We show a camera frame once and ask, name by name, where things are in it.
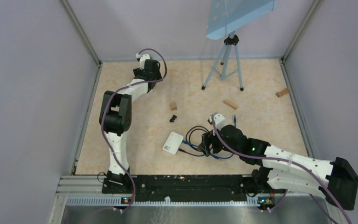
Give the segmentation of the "white TP-Link switch box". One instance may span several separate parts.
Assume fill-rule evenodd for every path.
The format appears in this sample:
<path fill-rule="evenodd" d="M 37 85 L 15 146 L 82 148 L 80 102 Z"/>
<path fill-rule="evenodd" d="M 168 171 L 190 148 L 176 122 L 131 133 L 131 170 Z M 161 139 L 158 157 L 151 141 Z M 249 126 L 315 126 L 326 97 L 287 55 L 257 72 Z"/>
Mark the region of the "white TP-Link switch box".
<path fill-rule="evenodd" d="M 165 141 L 162 150 L 175 155 L 182 144 L 184 136 L 176 132 L 171 132 Z"/>

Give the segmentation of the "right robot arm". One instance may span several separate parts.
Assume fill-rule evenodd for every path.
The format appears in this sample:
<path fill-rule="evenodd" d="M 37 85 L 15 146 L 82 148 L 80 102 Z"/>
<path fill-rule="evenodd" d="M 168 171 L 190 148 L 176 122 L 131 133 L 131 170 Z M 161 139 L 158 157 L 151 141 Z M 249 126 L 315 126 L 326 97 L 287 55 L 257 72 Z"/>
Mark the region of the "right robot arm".
<path fill-rule="evenodd" d="M 198 149 L 205 155 L 220 151 L 234 153 L 247 164 L 258 165 L 252 177 L 260 192 L 287 189 L 324 197 L 331 205 L 354 210 L 358 175 L 341 157 L 334 161 L 301 156 L 280 149 L 269 142 L 248 138 L 233 125 L 209 131 L 202 136 Z"/>

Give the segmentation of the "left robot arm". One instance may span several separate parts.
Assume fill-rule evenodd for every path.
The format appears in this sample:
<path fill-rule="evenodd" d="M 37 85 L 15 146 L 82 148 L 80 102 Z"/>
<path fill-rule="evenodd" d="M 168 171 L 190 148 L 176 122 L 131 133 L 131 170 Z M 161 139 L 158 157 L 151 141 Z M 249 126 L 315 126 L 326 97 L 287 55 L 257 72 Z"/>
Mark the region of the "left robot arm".
<path fill-rule="evenodd" d="M 152 91 L 156 83 L 162 80 L 160 67 L 157 60 L 142 59 L 140 67 L 133 70 L 131 82 L 116 91 L 106 91 L 103 95 L 99 123 L 110 153 L 106 179 L 120 193 L 127 192 L 131 187 L 126 138 L 132 122 L 132 103 Z"/>

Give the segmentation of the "small wooden cube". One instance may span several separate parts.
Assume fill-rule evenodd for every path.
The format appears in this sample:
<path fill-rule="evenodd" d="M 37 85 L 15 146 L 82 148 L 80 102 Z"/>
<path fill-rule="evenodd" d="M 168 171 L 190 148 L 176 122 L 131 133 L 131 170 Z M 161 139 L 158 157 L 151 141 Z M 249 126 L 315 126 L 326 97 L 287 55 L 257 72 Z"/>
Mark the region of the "small wooden cube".
<path fill-rule="evenodd" d="M 170 108 L 171 108 L 172 111 L 175 111 L 175 110 L 178 109 L 177 104 L 175 102 L 170 103 Z"/>

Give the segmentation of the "flat wooden plank block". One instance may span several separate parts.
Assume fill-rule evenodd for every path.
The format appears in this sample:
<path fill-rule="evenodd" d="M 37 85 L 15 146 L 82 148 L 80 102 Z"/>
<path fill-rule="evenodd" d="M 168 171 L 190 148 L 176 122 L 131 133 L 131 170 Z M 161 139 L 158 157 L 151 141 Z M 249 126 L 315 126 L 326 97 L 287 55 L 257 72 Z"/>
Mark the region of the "flat wooden plank block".
<path fill-rule="evenodd" d="M 238 108 L 238 105 L 235 102 L 233 102 L 233 101 L 231 101 L 229 99 L 224 99 L 223 103 L 225 105 L 229 106 L 230 108 L 232 108 L 233 110 L 237 110 L 237 108 Z"/>

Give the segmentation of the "small black rubber part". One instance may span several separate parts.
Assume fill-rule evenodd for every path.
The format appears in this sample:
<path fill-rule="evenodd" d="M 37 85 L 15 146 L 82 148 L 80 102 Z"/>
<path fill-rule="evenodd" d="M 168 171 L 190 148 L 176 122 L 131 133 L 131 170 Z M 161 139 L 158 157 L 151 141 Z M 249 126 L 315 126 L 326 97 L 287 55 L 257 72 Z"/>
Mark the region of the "small black rubber part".
<path fill-rule="evenodd" d="M 176 120 L 177 116 L 176 115 L 172 115 L 172 117 L 170 118 L 169 122 L 170 123 L 174 123 Z"/>

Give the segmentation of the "light blue tripod stand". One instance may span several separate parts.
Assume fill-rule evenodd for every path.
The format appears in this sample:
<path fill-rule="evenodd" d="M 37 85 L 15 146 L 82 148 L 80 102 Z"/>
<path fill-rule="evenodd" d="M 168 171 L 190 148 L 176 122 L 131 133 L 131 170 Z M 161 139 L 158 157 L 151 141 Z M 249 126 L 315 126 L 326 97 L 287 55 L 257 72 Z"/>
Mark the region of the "light blue tripod stand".
<path fill-rule="evenodd" d="M 265 14 L 274 11 L 278 7 L 275 0 L 213 0 L 208 17 L 206 38 L 210 40 L 224 39 L 222 48 L 217 55 L 209 74 L 201 89 L 205 90 L 212 74 L 216 73 L 224 80 L 237 74 L 240 91 L 244 90 L 240 57 L 239 37 L 236 31 L 245 25 L 255 21 Z M 236 70 L 227 73 L 227 65 L 234 49 L 236 59 Z"/>

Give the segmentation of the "curved wooden block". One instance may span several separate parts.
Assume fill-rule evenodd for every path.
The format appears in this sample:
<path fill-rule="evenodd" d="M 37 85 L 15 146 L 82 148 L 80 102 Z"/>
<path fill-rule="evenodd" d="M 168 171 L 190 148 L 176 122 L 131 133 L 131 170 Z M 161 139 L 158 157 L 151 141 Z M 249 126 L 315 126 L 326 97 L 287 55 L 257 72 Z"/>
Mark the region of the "curved wooden block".
<path fill-rule="evenodd" d="M 284 88 L 283 90 L 278 91 L 275 95 L 276 95 L 278 98 L 280 98 L 280 97 L 282 97 L 282 96 L 284 96 L 284 95 L 286 95 L 286 94 L 289 94 L 289 93 L 290 93 L 290 88 L 289 88 L 289 87 L 286 87 L 286 88 Z"/>

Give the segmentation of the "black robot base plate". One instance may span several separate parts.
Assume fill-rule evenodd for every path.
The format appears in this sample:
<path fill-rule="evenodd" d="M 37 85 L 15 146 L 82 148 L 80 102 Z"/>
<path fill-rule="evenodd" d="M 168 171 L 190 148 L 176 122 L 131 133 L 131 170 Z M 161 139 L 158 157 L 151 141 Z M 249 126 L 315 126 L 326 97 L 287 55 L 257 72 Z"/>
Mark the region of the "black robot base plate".
<path fill-rule="evenodd" d="M 257 184 L 249 175 L 137 175 L 122 182 L 105 177 L 102 193 L 134 196 L 137 203 L 162 202 L 242 202 L 251 196 L 283 193 L 266 184 Z"/>

